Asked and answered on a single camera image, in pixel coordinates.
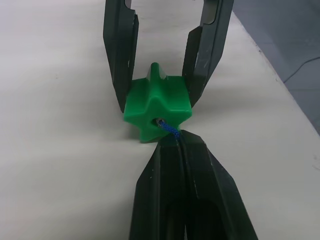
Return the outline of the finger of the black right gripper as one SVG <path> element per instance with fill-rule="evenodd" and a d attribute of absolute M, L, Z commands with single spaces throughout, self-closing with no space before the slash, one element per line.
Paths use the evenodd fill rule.
<path fill-rule="evenodd" d="M 133 81 L 139 19 L 130 0 L 105 2 L 103 41 L 111 80 L 121 112 Z"/>
<path fill-rule="evenodd" d="M 233 0 L 205 0 L 198 27 L 189 32 L 182 76 L 193 107 L 223 55 Z"/>

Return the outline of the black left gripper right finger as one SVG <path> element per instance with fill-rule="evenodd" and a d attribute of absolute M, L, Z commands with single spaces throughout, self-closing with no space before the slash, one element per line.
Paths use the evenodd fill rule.
<path fill-rule="evenodd" d="M 186 233 L 189 240 L 258 238 L 232 176 L 203 139 L 181 132 L 187 189 Z"/>

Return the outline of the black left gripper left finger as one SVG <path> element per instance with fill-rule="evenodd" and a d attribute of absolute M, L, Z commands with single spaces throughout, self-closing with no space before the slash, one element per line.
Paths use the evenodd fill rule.
<path fill-rule="evenodd" d="M 137 180 L 129 239 L 183 240 L 186 185 L 178 140 L 166 136 L 157 146 Z"/>

